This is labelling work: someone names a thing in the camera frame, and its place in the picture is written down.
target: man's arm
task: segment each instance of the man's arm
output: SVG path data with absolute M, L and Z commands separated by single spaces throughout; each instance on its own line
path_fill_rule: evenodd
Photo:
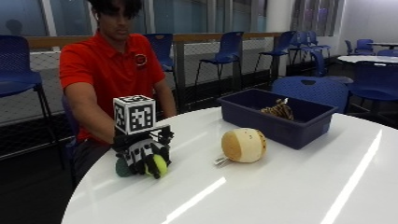
M 177 115 L 176 102 L 173 92 L 162 79 L 154 84 L 154 91 L 161 103 L 161 110 L 165 118 L 170 118 Z
M 84 82 L 73 83 L 65 87 L 65 95 L 75 119 L 97 138 L 112 144 L 115 121 L 97 105 L 92 85 Z

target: chair back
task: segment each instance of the chair back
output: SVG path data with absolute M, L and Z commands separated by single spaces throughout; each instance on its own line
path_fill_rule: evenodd
M 377 56 L 398 57 L 398 49 L 382 49 L 377 52 Z
M 282 33 L 281 37 L 278 38 L 277 46 L 274 48 L 276 52 L 284 51 L 289 48 L 292 40 L 294 38 L 294 34 L 296 31 L 288 31 Z
M 28 41 L 19 35 L 0 35 L 0 71 L 31 72 Z
M 67 144 L 67 156 L 69 158 L 72 158 L 73 150 L 75 150 L 75 147 L 77 146 L 76 137 L 77 137 L 80 129 L 79 129 L 79 122 L 73 117 L 72 110 L 71 110 L 71 107 L 69 107 L 69 103 L 68 103 L 67 97 L 64 95 L 63 95 L 61 101 L 63 101 L 63 108 L 64 108 L 65 116 L 67 116 L 67 122 L 69 124 L 69 128 L 71 128 L 72 133 L 73 133 L 73 139 Z
M 308 31 L 308 34 L 309 34 L 309 39 L 310 39 L 310 45 L 318 45 L 316 32 L 314 31 Z
M 147 34 L 144 35 L 150 43 L 152 49 L 157 55 L 158 61 L 166 66 L 174 66 L 170 58 L 173 46 L 173 34 Z
M 216 54 L 217 61 L 237 61 L 240 55 L 240 45 L 244 32 L 225 33 L 220 40 L 220 50 Z
M 345 41 L 346 41 L 346 45 L 347 45 L 347 55 L 350 55 L 353 52 L 351 44 L 350 44 L 349 40 L 345 40 Z
M 337 106 L 337 113 L 345 113 L 349 88 L 345 84 L 324 77 L 282 77 L 274 81 L 273 93 Z
M 358 39 L 355 49 L 365 49 L 373 51 L 373 46 L 369 45 L 369 43 L 373 43 L 371 39 Z
M 304 31 L 297 31 L 290 44 L 297 48 L 300 48 L 302 45 L 309 46 L 310 43 L 308 33 Z
M 314 75 L 317 77 L 324 77 L 328 74 L 328 70 L 325 67 L 325 59 L 324 59 L 322 52 L 318 50 L 312 50 L 310 53 L 313 56 L 314 67 L 316 67 Z
M 354 95 L 381 101 L 398 100 L 397 83 L 398 63 L 354 64 L 354 82 L 349 85 Z

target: white round table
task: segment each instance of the white round table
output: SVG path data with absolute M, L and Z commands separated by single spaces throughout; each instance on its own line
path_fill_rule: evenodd
M 398 57 L 389 56 L 350 55 L 340 56 L 337 60 L 344 63 L 357 63 L 359 61 L 370 61 L 377 63 L 398 63 Z
M 224 133 L 237 126 L 220 108 L 170 124 L 168 174 L 117 177 L 109 151 L 69 200 L 64 224 L 346 224 L 398 220 L 398 131 L 334 114 L 326 134 L 294 150 L 268 141 L 254 163 L 213 164 Z
M 389 49 L 394 49 L 395 47 L 398 47 L 398 43 L 387 43 L 387 42 L 373 42 L 373 43 L 369 43 L 369 45 L 389 47 Z

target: navy blue plastic bin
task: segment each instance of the navy blue plastic bin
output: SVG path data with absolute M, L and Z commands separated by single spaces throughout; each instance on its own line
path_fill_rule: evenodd
M 264 114 L 260 109 L 276 105 L 286 96 L 269 91 L 248 90 L 218 98 L 222 118 L 241 128 L 261 130 L 265 137 L 294 149 L 301 149 L 328 132 L 336 106 L 321 105 L 289 97 L 294 120 Z

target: yellow ball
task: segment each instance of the yellow ball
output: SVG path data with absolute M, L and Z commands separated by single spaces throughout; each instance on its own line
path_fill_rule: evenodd
M 253 162 L 261 159 L 266 151 L 266 139 L 260 130 L 233 129 L 221 139 L 225 156 L 232 161 Z
M 158 166 L 161 176 L 164 176 L 165 173 L 166 173 L 166 163 L 165 163 L 165 161 L 164 161 L 164 159 L 162 159 L 162 156 L 161 156 L 161 155 L 157 155 L 157 154 L 153 155 L 153 161 L 154 161 L 154 163 L 156 163 L 157 166 Z M 147 166 L 147 165 L 145 165 L 145 172 L 147 172 L 148 175 L 152 175 L 152 174 L 149 173 L 149 171 L 148 171 L 148 166 Z

